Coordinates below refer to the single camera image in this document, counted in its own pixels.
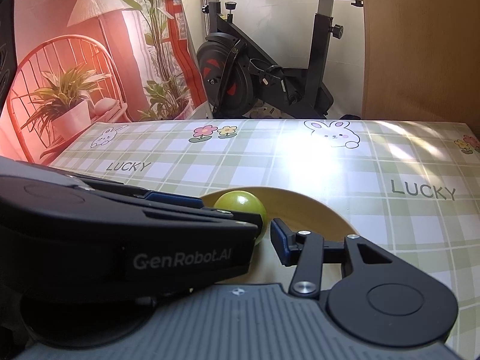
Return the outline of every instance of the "lamp shade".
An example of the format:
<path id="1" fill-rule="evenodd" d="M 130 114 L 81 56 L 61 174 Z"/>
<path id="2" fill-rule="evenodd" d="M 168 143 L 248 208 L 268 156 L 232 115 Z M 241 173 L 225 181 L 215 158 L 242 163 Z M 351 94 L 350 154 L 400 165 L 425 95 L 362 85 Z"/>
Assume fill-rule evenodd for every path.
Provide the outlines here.
<path id="1" fill-rule="evenodd" d="M 67 27 L 120 9 L 131 8 L 121 0 L 77 0 L 70 14 Z"/>

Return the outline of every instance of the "white wall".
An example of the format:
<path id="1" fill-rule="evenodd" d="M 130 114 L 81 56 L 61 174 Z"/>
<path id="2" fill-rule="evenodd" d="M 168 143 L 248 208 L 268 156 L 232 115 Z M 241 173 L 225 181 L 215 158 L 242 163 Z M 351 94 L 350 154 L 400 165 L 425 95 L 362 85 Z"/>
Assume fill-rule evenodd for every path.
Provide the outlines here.
<path id="1" fill-rule="evenodd" d="M 195 48 L 203 42 L 201 0 L 182 0 Z M 233 21 L 284 67 L 306 68 L 317 0 L 236 1 Z M 363 8 L 337 0 L 334 24 L 344 27 L 342 39 L 332 38 L 323 82 L 334 97 L 329 116 L 360 115 L 363 92 Z"/>

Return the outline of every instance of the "wooden cabinet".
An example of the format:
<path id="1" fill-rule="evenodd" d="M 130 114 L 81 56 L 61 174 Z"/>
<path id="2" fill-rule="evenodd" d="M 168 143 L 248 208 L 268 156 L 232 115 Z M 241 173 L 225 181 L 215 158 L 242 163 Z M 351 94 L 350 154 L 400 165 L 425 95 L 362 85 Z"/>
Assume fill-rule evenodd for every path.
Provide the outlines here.
<path id="1" fill-rule="evenodd" d="M 480 0 L 364 0 L 362 117 L 467 123 L 480 137 Z"/>

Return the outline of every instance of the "wooden bowl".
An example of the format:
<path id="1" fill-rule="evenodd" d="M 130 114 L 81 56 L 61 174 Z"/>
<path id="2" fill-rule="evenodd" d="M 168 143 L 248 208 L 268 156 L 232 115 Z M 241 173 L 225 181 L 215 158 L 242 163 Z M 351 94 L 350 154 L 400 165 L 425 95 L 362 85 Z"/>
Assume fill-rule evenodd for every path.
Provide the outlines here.
<path id="1" fill-rule="evenodd" d="M 230 191 L 253 193 L 265 206 L 269 221 L 280 218 L 293 231 L 309 230 L 321 234 L 326 240 L 343 241 L 348 234 L 357 234 L 355 229 L 339 214 L 323 203 L 297 192 L 271 187 L 242 187 L 217 191 L 202 197 L 207 207 L 213 207 L 220 196 Z M 270 228 L 263 240 L 255 247 L 247 274 L 226 280 L 223 283 L 281 283 L 288 291 L 296 267 L 284 267 L 270 242 Z M 340 266 L 324 264 L 322 289 L 331 288 L 341 279 Z"/>

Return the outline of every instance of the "gray textured base plate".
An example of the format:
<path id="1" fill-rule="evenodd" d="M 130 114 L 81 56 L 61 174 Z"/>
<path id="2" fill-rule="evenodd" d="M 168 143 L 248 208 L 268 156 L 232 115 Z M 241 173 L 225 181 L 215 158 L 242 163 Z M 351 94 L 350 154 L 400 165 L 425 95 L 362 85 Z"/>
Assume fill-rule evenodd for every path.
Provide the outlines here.
<path id="1" fill-rule="evenodd" d="M 440 343 L 398 351 L 338 330 L 313 300 L 280 285 L 215 285 L 165 307 L 114 344 L 62 350 L 35 344 L 17 360 L 453 360 Z"/>

